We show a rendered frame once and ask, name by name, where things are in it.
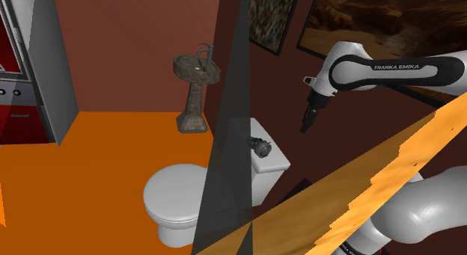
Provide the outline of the framed desert landscape wall picture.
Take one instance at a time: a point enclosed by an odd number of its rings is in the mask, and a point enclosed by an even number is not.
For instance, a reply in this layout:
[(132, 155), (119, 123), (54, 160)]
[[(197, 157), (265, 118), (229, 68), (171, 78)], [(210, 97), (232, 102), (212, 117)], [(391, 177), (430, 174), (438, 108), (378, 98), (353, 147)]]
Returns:
[(454, 86), (390, 87), (435, 107), (467, 92), (467, 0), (314, 0), (298, 48), (324, 58), (338, 41), (375, 59), (459, 52), (466, 72)]

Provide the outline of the dark round flashlight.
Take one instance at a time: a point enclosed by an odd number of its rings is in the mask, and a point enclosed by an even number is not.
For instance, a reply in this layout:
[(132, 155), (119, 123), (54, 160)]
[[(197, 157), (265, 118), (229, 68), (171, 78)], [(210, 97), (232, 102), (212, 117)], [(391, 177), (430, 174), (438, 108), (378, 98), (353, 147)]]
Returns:
[(267, 157), (272, 151), (270, 142), (265, 141), (262, 138), (250, 137), (247, 142), (250, 148), (254, 151), (254, 154), (261, 159)]

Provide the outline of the brown stone pedestal sink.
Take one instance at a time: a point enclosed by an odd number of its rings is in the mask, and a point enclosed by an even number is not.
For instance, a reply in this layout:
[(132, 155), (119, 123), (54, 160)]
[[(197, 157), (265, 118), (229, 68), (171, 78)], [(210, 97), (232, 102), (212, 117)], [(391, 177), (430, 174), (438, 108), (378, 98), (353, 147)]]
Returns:
[(189, 83), (189, 92), (183, 112), (177, 116), (177, 128), (181, 133), (204, 133), (208, 126), (202, 114), (203, 86), (220, 80), (221, 70), (213, 61), (213, 44), (199, 49), (196, 55), (178, 55), (173, 60), (173, 72)]

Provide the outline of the dark framed mottled wall picture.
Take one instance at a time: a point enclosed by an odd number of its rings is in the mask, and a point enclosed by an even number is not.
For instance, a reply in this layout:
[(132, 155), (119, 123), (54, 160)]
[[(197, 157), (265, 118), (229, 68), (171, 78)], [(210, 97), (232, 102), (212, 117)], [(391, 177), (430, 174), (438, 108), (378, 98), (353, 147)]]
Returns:
[(249, 40), (279, 56), (298, 0), (248, 0)]

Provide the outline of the white toilet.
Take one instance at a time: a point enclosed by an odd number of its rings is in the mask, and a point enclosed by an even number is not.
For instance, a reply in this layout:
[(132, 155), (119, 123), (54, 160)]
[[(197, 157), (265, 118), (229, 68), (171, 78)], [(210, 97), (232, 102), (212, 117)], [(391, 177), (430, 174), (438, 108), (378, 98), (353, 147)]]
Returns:
[[(290, 162), (255, 118), (251, 118), (251, 135), (272, 146), (270, 154), (262, 159), (251, 150), (251, 204), (259, 206)], [(144, 207), (157, 223), (164, 245), (181, 248), (193, 243), (207, 172), (207, 168), (193, 164), (170, 165), (147, 181)]]

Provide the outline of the grey and red cabinet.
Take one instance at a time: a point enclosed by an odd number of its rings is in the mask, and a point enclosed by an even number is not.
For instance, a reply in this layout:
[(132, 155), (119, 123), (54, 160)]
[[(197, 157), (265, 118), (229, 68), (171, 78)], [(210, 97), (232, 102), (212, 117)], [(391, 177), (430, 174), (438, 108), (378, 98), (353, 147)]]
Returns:
[(0, 0), (0, 147), (60, 144), (78, 113), (55, 0)]

